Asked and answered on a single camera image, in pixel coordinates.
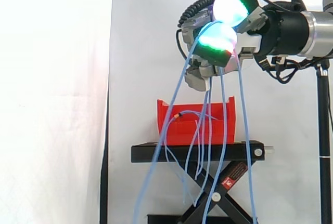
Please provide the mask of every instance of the green led light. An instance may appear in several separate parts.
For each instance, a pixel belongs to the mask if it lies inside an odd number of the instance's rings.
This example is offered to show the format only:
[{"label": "green led light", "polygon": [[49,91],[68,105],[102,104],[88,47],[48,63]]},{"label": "green led light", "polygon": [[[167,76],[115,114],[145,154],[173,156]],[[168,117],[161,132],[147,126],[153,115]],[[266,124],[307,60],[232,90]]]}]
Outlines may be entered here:
[{"label": "green led light", "polygon": [[215,0],[213,13],[216,20],[231,27],[241,24],[249,15],[241,0]]},{"label": "green led light", "polygon": [[201,46],[210,47],[215,50],[227,50],[232,53],[237,42],[236,32],[228,25],[216,23],[209,27],[200,37]]}]

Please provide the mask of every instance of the white curtain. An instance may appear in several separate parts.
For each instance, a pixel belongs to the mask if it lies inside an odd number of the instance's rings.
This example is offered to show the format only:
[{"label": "white curtain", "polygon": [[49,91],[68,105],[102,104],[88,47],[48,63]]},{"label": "white curtain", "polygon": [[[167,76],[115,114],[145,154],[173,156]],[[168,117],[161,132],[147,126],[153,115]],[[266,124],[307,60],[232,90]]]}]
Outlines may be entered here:
[{"label": "white curtain", "polygon": [[0,223],[98,223],[111,0],[0,12]]}]

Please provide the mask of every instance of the warning label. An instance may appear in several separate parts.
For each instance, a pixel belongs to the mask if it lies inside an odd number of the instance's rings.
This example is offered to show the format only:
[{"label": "warning label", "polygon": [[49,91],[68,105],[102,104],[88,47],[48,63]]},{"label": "warning label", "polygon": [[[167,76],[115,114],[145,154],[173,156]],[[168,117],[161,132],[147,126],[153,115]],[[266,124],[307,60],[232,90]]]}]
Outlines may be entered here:
[{"label": "warning label", "polygon": [[222,186],[226,190],[231,189],[247,170],[248,167],[245,163],[239,163],[222,181]]}]

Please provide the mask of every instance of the black table top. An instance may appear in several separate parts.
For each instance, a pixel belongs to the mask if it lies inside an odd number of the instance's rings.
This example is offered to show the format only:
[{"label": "black table top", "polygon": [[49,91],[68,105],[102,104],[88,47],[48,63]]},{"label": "black table top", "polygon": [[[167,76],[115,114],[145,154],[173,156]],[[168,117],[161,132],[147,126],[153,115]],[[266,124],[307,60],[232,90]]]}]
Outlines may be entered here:
[{"label": "black table top", "polygon": [[[132,163],[150,163],[153,157],[157,143],[144,143],[140,145],[132,146],[131,161]],[[179,161],[185,161],[189,146],[168,146],[174,153],[175,157]],[[265,160],[265,148],[264,144],[258,141],[250,141],[251,147],[251,159],[253,161]],[[260,156],[255,155],[254,151],[260,149],[262,154]],[[211,161],[219,161],[222,152],[222,145],[211,146]],[[172,156],[169,155],[169,160],[173,161]],[[204,146],[204,160],[208,160],[208,145]],[[246,144],[245,142],[237,142],[234,144],[227,144],[225,152],[225,161],[246,161]],[[158,162],[166,162],[164,146],[161,148]],[[193,146],[190,162],[198,161],[198,146]]]}]

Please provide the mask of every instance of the tripod pole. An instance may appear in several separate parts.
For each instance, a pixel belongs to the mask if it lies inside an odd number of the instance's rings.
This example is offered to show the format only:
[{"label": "tripod pole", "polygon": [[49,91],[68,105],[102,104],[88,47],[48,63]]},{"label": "tripod pole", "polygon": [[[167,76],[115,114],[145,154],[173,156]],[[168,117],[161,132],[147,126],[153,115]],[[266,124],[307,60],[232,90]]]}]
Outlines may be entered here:
[{"label": "tripod pole", "polygon": [[330,170],[330,122],[329,122],[329,60],[323,61],[317,70],[318,124],[319,124],[319,165],[321,187],[322,224],[332,224],[331,170]]}]

